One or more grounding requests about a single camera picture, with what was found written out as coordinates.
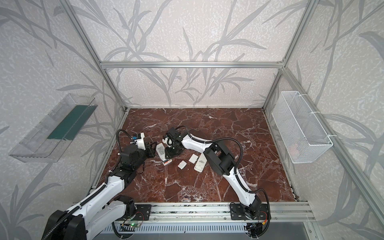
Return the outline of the white remote with display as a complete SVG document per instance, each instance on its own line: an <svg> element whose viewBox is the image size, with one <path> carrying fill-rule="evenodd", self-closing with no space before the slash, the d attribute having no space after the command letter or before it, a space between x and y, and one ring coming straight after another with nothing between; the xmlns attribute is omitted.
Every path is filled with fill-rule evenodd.
<svg viewBox="0 0 384 240"><path fill-rule="evenodd" d="M156 152L161 159L162 163L164 166L170 164L172 162L172 159L166 159L166 152L165 152L165 147L163 143L160 143L156 146Z"/></svg>

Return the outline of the white battery cover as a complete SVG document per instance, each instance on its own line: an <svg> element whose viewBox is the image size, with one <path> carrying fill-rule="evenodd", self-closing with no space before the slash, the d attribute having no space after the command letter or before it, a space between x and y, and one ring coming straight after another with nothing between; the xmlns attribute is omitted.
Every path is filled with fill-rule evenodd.
<svg viewBox="0 0 384 240"><path fill-rule="evenodd" d="M181 161L178 164L178 168L181 169L181 170L184 169L186 166L187 166L187 163L185 161Z"/></svg>
<svg viewBox="0 0 384 240"><path fill-rule="evenodd" d="M192 163L192 164L195 164L198 159L199 159L199 156L197 156L195 154L192 154L192 156L189 159L189 162Z"/></svg>

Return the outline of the white remote being unloaded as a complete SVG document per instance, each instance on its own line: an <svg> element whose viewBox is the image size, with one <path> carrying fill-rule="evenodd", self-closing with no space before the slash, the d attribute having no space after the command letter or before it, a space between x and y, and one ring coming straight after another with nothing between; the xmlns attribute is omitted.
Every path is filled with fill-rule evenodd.
<svg viewBox="0 0 384 240"><path fill-rule="evenodd" d="M197 159L197 162L195 164L195 167L194 167L194 170L199 172L199 173L202 173L205 166L206 166L206 163L207 163L207 158L205 157L205 155L202 153L198 159Z"/></svg>

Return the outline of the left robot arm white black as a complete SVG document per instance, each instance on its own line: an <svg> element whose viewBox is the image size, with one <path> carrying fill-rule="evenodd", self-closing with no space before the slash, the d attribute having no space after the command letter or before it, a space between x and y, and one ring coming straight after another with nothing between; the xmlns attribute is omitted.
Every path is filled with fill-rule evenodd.
<svg viewBox="0 0 384 240"><path fill-rule="evenodd" d="M132 144L121 153L121 165L109 173L94 192L66 211L57 210L48 219L44 240L92 240L108 225L120 218L133 218L138 213L134 200L121 195L133 182L137 170L156 155L156 143L139 149Z"/></svg>

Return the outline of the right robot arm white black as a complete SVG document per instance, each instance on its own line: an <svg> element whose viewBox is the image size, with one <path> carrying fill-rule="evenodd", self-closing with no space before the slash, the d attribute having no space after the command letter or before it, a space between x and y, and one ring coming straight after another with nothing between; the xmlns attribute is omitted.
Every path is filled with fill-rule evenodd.
<svg viewBox="0 0 384 240"><path fill-rule="evenodd" d="M241 144L233 138L201 139L190 134L188 129L180 132L179 128L170 128L163 136L163 143L167 145L165 148L166 159L174 158L183 153L184 150L201 153L207 159L211 169L219 176L223 176L234 189L247 218L255 219L260 211L262 201L257 196L257 192L248 187L238 171L239 163L243 158ZM235 156L226 146L225 141L233 141L239 146L240 155L237 161L235 161Z"/></svg>

